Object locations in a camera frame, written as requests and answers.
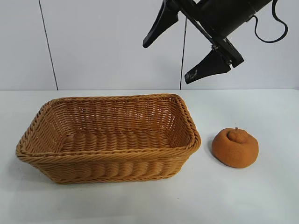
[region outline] wicker basket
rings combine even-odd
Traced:
[[[177,95],[60,98],[41,108],[16,155],[56,183],[146,181],[175,175],[199,146]]]

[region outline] white table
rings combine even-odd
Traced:
[[[185,100],[202,137],[170,179],[57,185],[15,156],[36,112],[53,98],[162,92]],[[0,91],[0,105],[0,223],[299,223],[299,91]],[[210,152],[214,136],[235,126],[259,141],[259,157],[245,169]]]

